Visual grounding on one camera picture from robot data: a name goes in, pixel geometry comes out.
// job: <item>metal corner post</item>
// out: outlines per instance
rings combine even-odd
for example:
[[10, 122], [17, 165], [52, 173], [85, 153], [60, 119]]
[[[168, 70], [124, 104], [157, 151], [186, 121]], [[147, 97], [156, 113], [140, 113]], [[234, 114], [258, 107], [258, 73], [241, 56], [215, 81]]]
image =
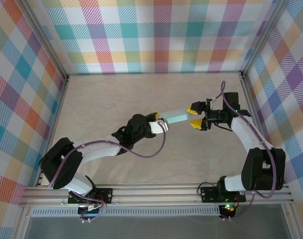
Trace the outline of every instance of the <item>metal corner post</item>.
[[51, 43], [49, 42], [46, 34], [43, 31], [41, 24], [36, 19], [33, 9], [28, 4], [27, 0], [16, 0], [16, 3], [20, 7], [22, 13], [28, 20], [29, 24], [32, 27], [35, 35], [37, 36], [38, 40], [40, 41], [41, 45], [43, 46], [45, 52], [48, 54], [50, 60], [52, 61], [53, 65], [55, 66], [56, 70], [60, 74], [60, 76], [67, 80], [68, 73], [65, 71], [59, 57], [57, 56], [55, 50], [53, 49]]
[[[48, 141], [47, 141], [45, 152], [47, 152], [51, 148], [51, 146], [52, 146], [52, 142], [53, 142], [53, 139], [54, 139], [55, 131], [56, 131], [56, 128], [57, 128], [57, 123], [58, 123], [58, 120], [60, 118], [62, 107], [63, 107], [63, 103], [64, 103], [64, 99], [65, 99], [65, 96], [66, 96], [68, 84], [69, 84], [69, 79], [67, 79], [65, 81], [64, 86], [63, 86], [63, 90], [62, 90], [62, 94], [61, 94], [61, 99], [60, 99], [60, 102], [59, 102], [58, 107], [57, 107], [57, 111], [56, 111], [56, 114], [55, 114], [53, 126], [51, 128], [51, 131], [50, 131], [50, 134], [49, 134], [49, 137], [48, 137]], [[37, 171], [37, 174], [36, 174], [34, 186], [38, 185], [38, 181], [40, 179], [40, 175], [41, 175], [41, 169], [39, 168], [38, 171]]]
[[257, 45], [255, 46], [253, 52], [251, 53], [250, 58], [243, 70], [244, 76], [247, 76], [249, 74], [250, 70], [252, 69], [252, 67], [254, 66], [262, 49], [268, 42], [273, 29], [276, 27], [282, 13], [285, 11], [289, 2], [290, 2], [290, 0], [278, 0], [276, 7], [271, 14], [270, 19], [267, 22], [267, 25], [265, 26], [265, 29], [263, 30], [263, 32], [257, 42]]
[[[260, 132], [262, 132], [262, 127], [257, 115], [257, 111], [254, 107], [252, 96], [248, 89], [247, 81], [243, 75], [243, 73], [239, 72], [239, 79], [241, 81], [243, 91], [249, 106], [249, 111], [251, 113], [251, 117], [253, 119], [254, 124], [258, 128]], [[285, 220], [287, 222], [290, 235], [292, 239], [303, 239], [303, 227], [300, 221], [300, 218], [297, 213], [297, 208], [294, 203], [292, 204], [282, 204], [282, 210], [284, 213]]]

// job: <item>black mounting plate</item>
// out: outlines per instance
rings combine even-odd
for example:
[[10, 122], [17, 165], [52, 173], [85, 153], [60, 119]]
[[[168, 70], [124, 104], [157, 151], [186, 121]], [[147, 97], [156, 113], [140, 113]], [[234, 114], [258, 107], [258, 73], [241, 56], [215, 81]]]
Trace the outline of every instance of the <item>black mounting plate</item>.
[[241, 195], [239, 192], [228, 192], [224, 195], [224, 199], [219, 198], [219, 193], [217, 187], [201, 187], [200, 188], [201, 201], [203, 203], [244, 203], [246, 201], [246, 196]]
[[[112, 188], [96, 188], [95, 199], [104, 201], [106, 204], [112, 203], [113, 189]], [[88, 204], [87, 200], [79, 198], [73, 192], [69, 192], [68, 204]]]

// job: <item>plaid wall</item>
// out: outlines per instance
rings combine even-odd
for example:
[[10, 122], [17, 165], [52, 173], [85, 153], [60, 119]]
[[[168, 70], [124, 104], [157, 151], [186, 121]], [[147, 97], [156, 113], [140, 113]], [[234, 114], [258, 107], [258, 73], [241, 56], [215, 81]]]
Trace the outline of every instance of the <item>plaid wall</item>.
[[14, 0], [0, 0], [0, 239], [34, 182], [63, 81]]
[[89, 74], [239, 71], [277, 0], [29, 2], [66, 70]]
[[303, 0], [291, 0], [250, 74], [264, 134], [287, 152], [285, 181], [303, 223]]

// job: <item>teal foam block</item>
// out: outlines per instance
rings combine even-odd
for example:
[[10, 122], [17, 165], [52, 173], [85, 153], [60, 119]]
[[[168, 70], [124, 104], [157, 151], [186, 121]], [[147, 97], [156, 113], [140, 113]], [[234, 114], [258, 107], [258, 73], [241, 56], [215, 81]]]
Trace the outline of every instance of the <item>teal foam block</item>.
[[189, 114], [186, 112], [186, 110], [169, 111], [160, 114], [160, 118], [163, 118], [168, 123], [177, 123], [180, 121], [188, 120]]

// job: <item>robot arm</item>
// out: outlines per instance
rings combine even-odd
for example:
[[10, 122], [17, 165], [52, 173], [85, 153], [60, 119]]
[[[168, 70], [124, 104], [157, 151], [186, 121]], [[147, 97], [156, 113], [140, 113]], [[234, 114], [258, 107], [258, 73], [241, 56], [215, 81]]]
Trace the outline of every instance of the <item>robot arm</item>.
[[39, 166], [53, 189], [67, 188], [81, 195], [91, 194], [95, 184], [77, 172], [81, 163], [105, 156], [126, 153], [143, 138], [152, 138], [168, 131], [168, 123], [161, 115], [152, 113], [147, 116], [134, 115], [115, 133], [101, 140], [89, 143], [73, 143], [68, 138], [60, 139], [41, 159]]
[[[252, 119], [247, 110], [241, 110], [238, 93], [224, 93], [227, 102], [240, 113], [247, 122], [252, 123]], [[211, 99], [205, 102], [195, 102], [188, 109], [190, 114], [205, 116], [202, 119], [193, 120], [190, 124], [202, 131], [211, 129], [211, 125], [219, 125], [225, 123], [240, 138], [242, 144], [246, 148], [247, 158], [240, 175], [223, 176], [217, 182], [217, 188], [221, 198], [228, 192], [251, 191], [251, 190], [271, 190], [273, 184], [273, 169], [271, 167], [271, 159], [266, 152], [265, 145], [271, 150], [273, 158], [276, 162], [276, 190], [283, 186], [285, 153], [282, 149], [275, 149], [269, 144], [260, 133], [255, 134], [252, 126], [238, 117], [223, 102], [222, 110], [213, 110], [211, 108]], [[97, 142], [99, 144], [87, 145], [74, 150], [74, 147], [80, 144], [74, 144], [68, 138], [60, 139], [41, 159], [39, 165], [44, 175], [49, 181], [53, 189], [67, 188], [80, 195], [86, 195], [88, 198], [94, 198], [96, 195], [95, 184], [88, 178], [77, 173], [77, 168], [81, 163], [98, 159], [105, 156], [117, 156], [126, 153], [128, 149], [132, 149], [134, 144], [143, 138], [155, 137], [158, 133], [168, 131], [169, 122], [178, 122], [188, 119], [185, 111], [169, 112], [162, 115], [157, 113], [147, 116], [134, 115], [128, 121], [126, 126], [121, 127], [118, 131], [109, 137]], [[61, 165], [62, 158], [73, 151], [68, 157], [68, 163]]]
[[271, 190], [274, 183], [271, 158], [267, 152], [270, 150], [275, 161], [276, 188], [280, 190], [284, 183], [284, 169], [286, 155], [282, 149], [275, 149], [256, 129], [247, 110], [241, 110], [238, 93], [224, 93], [226, 101], [233, 110], [223, 102], [222, 110], [212, 110], [211, 101], [195, 102], [187, 111], [190, 114], [200, 115], [205, 113], [202, 119], [193, 120], [190, 124], [201, 131], [211, 129], [211, 125], [218, 126], [225, 123], [237, 134], [247, 151], [247, 158], [240, 175], [223, 176], [217, 182], [221, 197], [228, 192]]

